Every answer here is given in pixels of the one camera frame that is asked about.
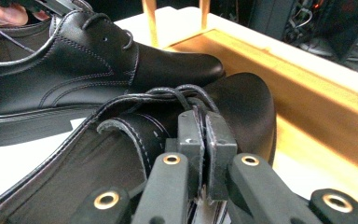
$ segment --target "metal grommet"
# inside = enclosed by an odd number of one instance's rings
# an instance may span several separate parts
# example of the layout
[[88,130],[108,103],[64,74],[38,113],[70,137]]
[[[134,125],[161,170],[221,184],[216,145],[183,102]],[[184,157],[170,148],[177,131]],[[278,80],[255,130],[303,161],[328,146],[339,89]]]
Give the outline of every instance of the metal grommet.
[[349,213],[353,210],[352,205],[345,198],[336,194],[325,194],[322,199],[329,207],[342,213]]
[[104,210],[115,206],[120,199],[120,196],[115,191],[107,191],[100,194],[94,200],[94,206],[98,209]]
[[175,165],[177,163],[179,163],[180,161],[180,157],[176,156],[176,155],[168,155],[166,157],[164,157],[164,162],[168,165]]
[[132,46],[132,43],[133,43],[133,35],[128,30],[123,30],[123,31],[130,37],[130,41],[126,45],[124,45],[122,47],[122,49],[129,49]]
[[253,156],[244,156],[244,157],[242,157],[241,160],[243,163],[245,163],[246,165],[250,165],[250,166],[257,166],[258,163],[260,163],[258,158],[253,157]]

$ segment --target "clamp jaw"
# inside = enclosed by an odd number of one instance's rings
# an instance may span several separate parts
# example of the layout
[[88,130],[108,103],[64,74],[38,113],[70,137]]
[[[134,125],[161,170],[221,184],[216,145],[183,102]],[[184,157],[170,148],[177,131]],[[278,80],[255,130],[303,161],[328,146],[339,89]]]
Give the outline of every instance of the clamp jaw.
[[49,15],[54,14],[60,18],[73,10],[82,9],[70,0],[0,0],[0,7],[9,7],[13,3],[22,5],[31,12],[39,12],[43,10]]
[[[202,117],[196,110],[179,116],[178,137],[167,139],[166,153],[157,157],[132,218],[131,198],[141,192],[128,196],[123,189],[103,189],[82,204],[103,203],[103,194],[113,191],[105,199],[110,207],[82,209],[81,205],[72,223],[358,223],[358,202],[352,197],[320,189],[309,202],[300,198],[261,157],[237,154],[222,116],[207,112]],[[194,215],[208,207],[213,211]],[[104,216],[109,209],[110,215]],[[211,221],[199,219],[202,216]]]

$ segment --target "black leather shoe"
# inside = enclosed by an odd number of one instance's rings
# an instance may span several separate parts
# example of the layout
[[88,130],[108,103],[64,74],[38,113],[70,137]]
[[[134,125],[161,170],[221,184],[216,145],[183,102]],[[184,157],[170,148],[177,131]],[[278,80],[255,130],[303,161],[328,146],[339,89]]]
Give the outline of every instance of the black leather shoe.
[[[272,163],[276,117],[266,84],[255,75],[238,74],[204,89],[227,120],[238,152]],[[183,93],[194,97],[192,92]],[[156,157],[164,152],[165,140],[176,137],[178,115],[187,109],[170,94],[132,94],[106,103],[0,197],[0,223],[69,223],[87,206],[82,202],[88,195],[111,187],[130,194],[134,212]]]
[[0,146],[70,131],[69,119],[122,94],[223,75],[215,57],[136,43],[104,14],[0,27]]

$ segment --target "wooden frame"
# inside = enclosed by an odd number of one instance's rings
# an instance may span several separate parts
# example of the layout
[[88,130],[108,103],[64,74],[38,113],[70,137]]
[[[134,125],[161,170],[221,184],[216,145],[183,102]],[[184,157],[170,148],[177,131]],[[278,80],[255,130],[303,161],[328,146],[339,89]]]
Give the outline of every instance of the wooden frame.
[[358,73],[212,14],[201,24],[167,50],[212,54],[228,75],[261,76],[278,112],[277,173],[302,196],[328,187],[358,200]]
[[[200,0],[200,10],[201,10],[201,30],[207,28],[208,13],[210,11],[211,0]],[[144,9],[144,14],[147,17],[149,30],[150,30],[150,39],[151,46],[159,47],[158,45],[158,35],[157,35],[157,25],[156,25],[156,14],[157,9],[156,0],[142,0],[142,7]]]

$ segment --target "shoe heel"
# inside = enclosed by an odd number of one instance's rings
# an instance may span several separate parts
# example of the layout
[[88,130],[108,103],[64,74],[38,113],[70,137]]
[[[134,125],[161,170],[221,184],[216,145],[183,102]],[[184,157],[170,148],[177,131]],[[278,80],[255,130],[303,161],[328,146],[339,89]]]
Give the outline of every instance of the shoe heel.
[[90,111],[63,114],[38,114],[0,118],[0,147],[29,142],[73,130],[71,119],[85,118]]

